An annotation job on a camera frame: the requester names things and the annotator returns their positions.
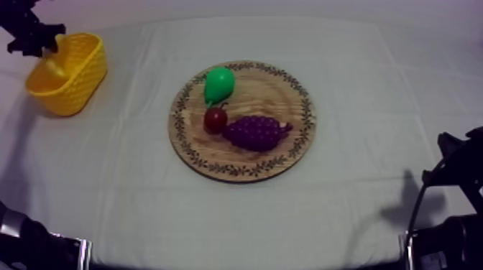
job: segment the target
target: white tablecloth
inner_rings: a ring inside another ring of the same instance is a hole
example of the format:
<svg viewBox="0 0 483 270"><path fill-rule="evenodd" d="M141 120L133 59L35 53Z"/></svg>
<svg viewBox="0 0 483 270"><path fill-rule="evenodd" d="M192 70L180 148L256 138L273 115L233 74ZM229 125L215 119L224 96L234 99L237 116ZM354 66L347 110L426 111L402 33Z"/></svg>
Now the white tablecloth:
<svg viewBox="0 0 483 270"><path fill-rule="evenodd" d="M97 261L164 269L335 269L393 260L436 136L481 125L483 52L404 27L318 18L190 19L97 31L109 72L87 107L55 118L0 70L0 200L94 242ZM258 60L315 103L316 138L286 173L208 180L168 139L170 104L200 70ZM467 208L431 189L418 224Z"/></svg>

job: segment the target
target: wall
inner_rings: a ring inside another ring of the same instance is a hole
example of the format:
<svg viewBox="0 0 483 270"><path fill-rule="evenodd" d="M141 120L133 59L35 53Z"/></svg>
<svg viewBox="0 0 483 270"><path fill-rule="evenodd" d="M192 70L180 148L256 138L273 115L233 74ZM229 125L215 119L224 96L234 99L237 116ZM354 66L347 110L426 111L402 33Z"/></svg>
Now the wall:
<svg viewBox="0 0 483 270"><path fill-rule="evenodd" d="M291 15L423 27L483 37L483 0L43 0L46 22L71 31L193 17Z"/></svg>

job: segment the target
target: small red fruit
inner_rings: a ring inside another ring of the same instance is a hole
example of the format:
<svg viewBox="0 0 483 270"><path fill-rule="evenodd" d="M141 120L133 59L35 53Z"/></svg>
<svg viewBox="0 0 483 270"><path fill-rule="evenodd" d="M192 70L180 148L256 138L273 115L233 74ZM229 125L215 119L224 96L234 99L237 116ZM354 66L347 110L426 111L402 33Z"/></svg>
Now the small red fruit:
<svg viewBox="0 0 483 270"><path fill-rule="evenodd" d="M205 112L205 130L211 134L220 134L226 127L228 116L223 105L220 108L209 108Z"/></svg>

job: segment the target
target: green pear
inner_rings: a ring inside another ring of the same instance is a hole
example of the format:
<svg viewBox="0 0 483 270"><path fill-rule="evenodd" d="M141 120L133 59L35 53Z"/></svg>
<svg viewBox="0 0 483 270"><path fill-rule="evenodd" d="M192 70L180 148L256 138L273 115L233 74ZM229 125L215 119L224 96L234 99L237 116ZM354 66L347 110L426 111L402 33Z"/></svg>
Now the green pear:
<svg viewBox="0 0 483 270"><path fill-rule="evenodd" d="M215 67L206 76L205 103L208 108L227 99L235 88L235 75L226 67Z"/></svg>

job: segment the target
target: toy fruit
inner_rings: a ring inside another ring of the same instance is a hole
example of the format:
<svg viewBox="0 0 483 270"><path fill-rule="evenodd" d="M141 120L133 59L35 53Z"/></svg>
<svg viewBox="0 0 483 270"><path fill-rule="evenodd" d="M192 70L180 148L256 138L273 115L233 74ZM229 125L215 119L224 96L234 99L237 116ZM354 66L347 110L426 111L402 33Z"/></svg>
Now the toy fruit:
<svg viewBox="0 0 483 270"><path fill-rule="evenodd" d="M292 128L289 123L281 127L280 122L271 117L244 116L229 124L223 131L223 137L234 146L265 152L274 149Z"/></svg>
<svg viewBox="0 0 483 270"><path fill-rule="evenodd" d="M208 108L227 99L235 87L235 75L226 67L215 67L206 76L205 103Z"/></svg>
<svg viewBox="0 0 483 270"><path fill-rule="evenodd" d="M226 115L223 106L220 108L209 108L205 112L204 125L205 130L211 134L220 134L226 127L228 116Z"/></svg>

